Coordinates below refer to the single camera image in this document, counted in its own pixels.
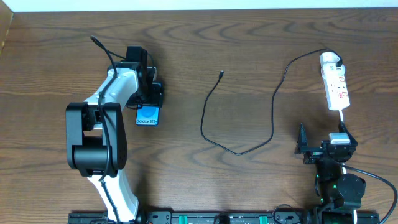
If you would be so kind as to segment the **blue Galaxy smartphone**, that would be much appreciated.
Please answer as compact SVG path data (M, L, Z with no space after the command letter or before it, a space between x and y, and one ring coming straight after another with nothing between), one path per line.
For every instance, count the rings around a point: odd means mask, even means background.
M143 106L137 110L136 124L138 126L157 126L159 123L160 108L154 106Z

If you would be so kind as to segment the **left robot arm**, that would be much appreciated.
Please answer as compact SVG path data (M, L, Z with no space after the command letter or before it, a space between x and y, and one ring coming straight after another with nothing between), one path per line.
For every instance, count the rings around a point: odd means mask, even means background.
M66 107L67 162L99 192L104 212L73 212L69 223L145 223L145 212L124 170L127 137L123 109L136 111L138 126L157 126L164 88L141 46L129 46L108 67L103 84L85 101Z

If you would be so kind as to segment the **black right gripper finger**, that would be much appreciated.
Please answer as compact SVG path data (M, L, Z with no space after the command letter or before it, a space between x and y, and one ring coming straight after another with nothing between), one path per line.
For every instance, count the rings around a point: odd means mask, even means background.
M352 146L357 146L358 145L358 142L355 140L355 138L348 131L348 129L346 128L344 122L342 122L342 121L339 122L338 129L339 129L340 133L346 133L348 135L348 138L350 140L350 144Z
M301 123L299 127L298 140L296 143L295 153L296 154L304 154L308 150L308 139L307 134L304 128L304 125Z

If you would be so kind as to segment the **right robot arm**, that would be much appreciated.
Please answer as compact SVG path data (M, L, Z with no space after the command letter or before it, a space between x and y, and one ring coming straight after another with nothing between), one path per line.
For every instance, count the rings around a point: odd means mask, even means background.
M354 223L354 211L361 207L366 181L344 173L342 167L351 159L358 142L343 122L338 129L319 146L310 147L304 126L299 127L295 153L303 155L304 164L316 167L314 189L321 198L321 204L305 212L304 223Z

